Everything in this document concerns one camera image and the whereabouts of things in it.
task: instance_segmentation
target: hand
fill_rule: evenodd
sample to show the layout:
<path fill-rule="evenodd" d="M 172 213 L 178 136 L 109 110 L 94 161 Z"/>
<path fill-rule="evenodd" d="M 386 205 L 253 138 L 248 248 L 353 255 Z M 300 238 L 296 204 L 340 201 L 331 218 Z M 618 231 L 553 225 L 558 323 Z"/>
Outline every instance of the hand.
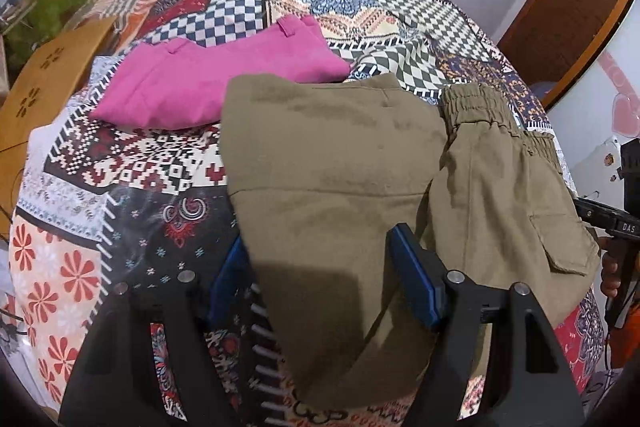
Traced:
<path fill-rule="evenodd" d="M 613 299 L 618 295 L 618 288 L 620 288 L 620 274 L 616 272 L 622 265 L 626 253 L 625 240 L 615 237 L 599 237 L 598 244 L 603 250 L 606 250 L 602 258 L 600 291 Z M 640 269 L 640 255 L 636 269 Z"/>

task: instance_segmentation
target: patterned bedspread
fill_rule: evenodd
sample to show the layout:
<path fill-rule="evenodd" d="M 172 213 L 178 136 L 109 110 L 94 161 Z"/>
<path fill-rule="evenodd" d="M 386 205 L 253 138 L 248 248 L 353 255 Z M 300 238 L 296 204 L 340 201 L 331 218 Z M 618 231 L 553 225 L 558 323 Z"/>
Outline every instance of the patterned bedspread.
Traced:
<path fill-rule="evenodd" d="M 150 10 L 161 16 L 176 7 L 180 15 L 137 34 Z M 138 42 L 188 38 L 215 46 L 250 37 L 286 13 L 319 20 L 330 48 L 350 61 L 350 79 L 391 71 L 404 89 L 434 104 L 447 84 L 485 83 L 507 97 L 519 126 L 552 133 L 540 102 L 504 55 L 449 0 L 92 0 L 74 24 L 119 15 L 118 53 L 97 57 L 88 85 L 56 121 L 31 135 L 10 237 L 15 296 L 2 303 L 24 318 L 24 341 L 10 348 L 23 352 L 43 405 L 59 410 L 86 330 L 118 279 L 129 275 L 153 287 L 183 269 L 203 269 L 237 233 L 218 124 L 122 129 L 91 120 L 89 111 Z M 151 331 L 167 412 L 184 418 L 162 325 Z M 582 389 L 602 352 L 592 292 L 556 333 Z M 387 427 L 401 423 L 412 402 L 408 396 L 348 411 L 300 402 L 255 282 L 238 292 L 228 325 L 205 340 L 246 425 Z M 481 377 L 469 383 L 462 415 L 478 409 L 482 385 Z"/>

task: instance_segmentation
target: yellow object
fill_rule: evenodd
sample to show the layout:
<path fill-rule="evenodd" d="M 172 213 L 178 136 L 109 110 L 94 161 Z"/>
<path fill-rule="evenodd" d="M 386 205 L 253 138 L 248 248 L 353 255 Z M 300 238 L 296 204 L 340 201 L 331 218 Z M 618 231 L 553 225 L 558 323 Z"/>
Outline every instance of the yellow object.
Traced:
<path fill-rule="evenodd" d="M 81 87 L 115 19 L 90 21 L 39 47 L 9 91 L 0 108 L 0 206 L 7 214 L 17 201 L 31 131 L 51 123 Z M 8 232 L 9 222 L 0 212 L 0 233 L 8 237 Z"/>

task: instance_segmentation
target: elastic waistband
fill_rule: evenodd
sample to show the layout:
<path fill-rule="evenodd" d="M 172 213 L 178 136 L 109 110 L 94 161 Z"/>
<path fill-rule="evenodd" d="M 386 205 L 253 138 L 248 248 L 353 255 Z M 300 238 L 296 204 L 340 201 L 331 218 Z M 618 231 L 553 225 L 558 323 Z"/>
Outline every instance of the elastic waistband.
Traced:
<path fill-rule="evenodd" d="M 440 103 L 451 140 L 463 123 L 495 123 L 513 138 L 520 140 L 529 154 L 544 158 L 562 173 L 553 137 L 550 134 L 520 129 L 500 92 L 484 84 L 452 84 L 442 90 Z"/>

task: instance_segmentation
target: green fabric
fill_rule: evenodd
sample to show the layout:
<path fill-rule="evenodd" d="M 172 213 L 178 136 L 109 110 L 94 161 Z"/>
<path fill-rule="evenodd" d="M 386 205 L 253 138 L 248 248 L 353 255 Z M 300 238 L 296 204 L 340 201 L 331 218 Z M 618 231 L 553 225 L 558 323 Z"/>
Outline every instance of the green fabric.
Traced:
<path fill-rule="evenodd" d="M 17 72 L 27 63 L 33 51 L 44 40 L 25 16 L 4 34 L 4 42 L 6 43 L 7 67 L 10 71 Z"/>
<path fill-rule="evenodd" d="M 87 0 L 32 0 L 36 5 L 27 20 L 45 41 L 58 35 L 66 21 Z"/>
<path fill-rule="evenodd" d="M 553 325 L 593 282 L 598 247 L 551 137 L 518 129 L 487 86 L 450 86 L 442 100 L 423 102 L 391 74 L 305 86 L 265 74 L 228 85 L 228 193 L 310 405 L 382 403 L 420 380 L 435 336 L 409 311 L 385 254 L 397 223 L 477 283 L 529 283 Z M 486 348 L 476 372 L 484 360 Z"/>

